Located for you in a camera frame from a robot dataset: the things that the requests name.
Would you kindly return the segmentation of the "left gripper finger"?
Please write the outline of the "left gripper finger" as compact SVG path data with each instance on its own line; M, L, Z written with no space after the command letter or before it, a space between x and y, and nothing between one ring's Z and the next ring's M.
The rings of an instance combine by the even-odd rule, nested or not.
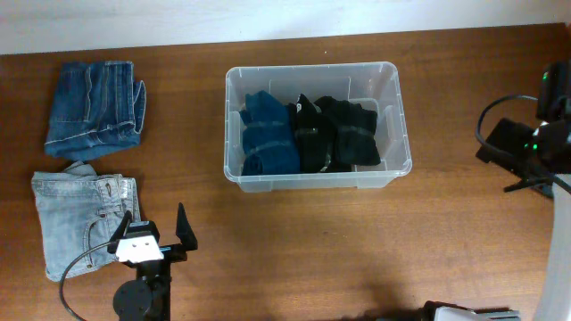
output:
M184 205L181 202L178 204L175 235L186 251L196 251L198 249L197 238L188 222Z
M132 222L132 213L127 210L121 220L119 226L112 234L112 237L109 240L109 244L107 245L107 252L108 253L115 253L117 251L119 241L125 235L129 224Z

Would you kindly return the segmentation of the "black garment with logo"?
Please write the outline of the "black garment with logo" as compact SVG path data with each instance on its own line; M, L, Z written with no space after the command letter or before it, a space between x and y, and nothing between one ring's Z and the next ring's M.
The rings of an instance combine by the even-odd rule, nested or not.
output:
M336 129L321 109L304 94L286 106L304 174L349 172L352 167L335 157Z

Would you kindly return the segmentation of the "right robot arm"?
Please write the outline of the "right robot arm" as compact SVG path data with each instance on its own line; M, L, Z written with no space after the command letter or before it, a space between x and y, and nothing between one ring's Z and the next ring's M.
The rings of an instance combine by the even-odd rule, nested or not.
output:
M512 100L537 102L535 117L541 122L531 128L501 119L488 137L481 127L494 107ZM570 61L554 62L542 74L540 94L507 95L487 105L475 128L480 144L476 157L495 163L519 178L504 188L506 193L534 189L554 202L550 252L535 320L570 318Z

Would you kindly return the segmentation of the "dark blue garment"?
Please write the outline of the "dark blue garment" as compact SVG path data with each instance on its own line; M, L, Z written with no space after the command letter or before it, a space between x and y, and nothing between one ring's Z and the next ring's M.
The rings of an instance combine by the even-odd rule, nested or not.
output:
M245 96L243 176L299 174L300 155L288 109L266 91Z

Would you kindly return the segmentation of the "small black garment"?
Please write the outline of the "small black garment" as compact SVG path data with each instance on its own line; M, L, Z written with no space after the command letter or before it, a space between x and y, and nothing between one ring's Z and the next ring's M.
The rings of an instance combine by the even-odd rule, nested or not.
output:
M345 165L376 166L380 155L375 133L377 113L360 103L322 96L314 102L335 128L334 151L337 162Z

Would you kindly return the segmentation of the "light blue jeans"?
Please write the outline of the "light blue jeans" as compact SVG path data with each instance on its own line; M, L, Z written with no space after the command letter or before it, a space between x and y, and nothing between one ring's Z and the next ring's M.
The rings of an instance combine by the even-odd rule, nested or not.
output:
M81 161L57 173L35 172L31 187L41 225L46 277L53 282L113 263L116 257L102 248L67 269L83 252L108 242L127 210L133 220L141 219L134 178L99 175Z

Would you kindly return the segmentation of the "dark blue folded jeans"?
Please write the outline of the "dark blue folded jeans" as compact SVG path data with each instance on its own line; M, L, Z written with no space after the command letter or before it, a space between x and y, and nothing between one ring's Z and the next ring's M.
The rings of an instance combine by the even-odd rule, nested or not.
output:
M133 62L67 62L54 92L45 153L92 161L136 147L145 112L145 82L135 80Z

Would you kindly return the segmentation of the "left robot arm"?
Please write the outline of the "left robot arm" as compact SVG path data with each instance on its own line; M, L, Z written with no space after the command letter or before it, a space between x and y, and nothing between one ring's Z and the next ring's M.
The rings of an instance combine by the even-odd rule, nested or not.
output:
M171 265L187 260L198 242L183 204L178 205L178 243L159 245L160 233L152 221L134 221L128 211L113 233L107 251L118 262L136 270L136 277L119 287L112 306L120 321L170 319Z

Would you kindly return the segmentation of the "clear plastic storage container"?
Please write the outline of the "clear plastic storage container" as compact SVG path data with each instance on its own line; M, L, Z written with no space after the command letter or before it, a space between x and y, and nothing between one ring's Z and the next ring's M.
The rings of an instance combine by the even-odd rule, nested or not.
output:
M239 112L245 97L265 91L282 104L304 94L314 101L329 95L359 103L377 113L375 133L380 164L353 166L350 172L244 176L245 155ZM223 172L245 193L337 187L383 188L412 170L409 135L401 97L399 72L390 62L233 67L226 74Z

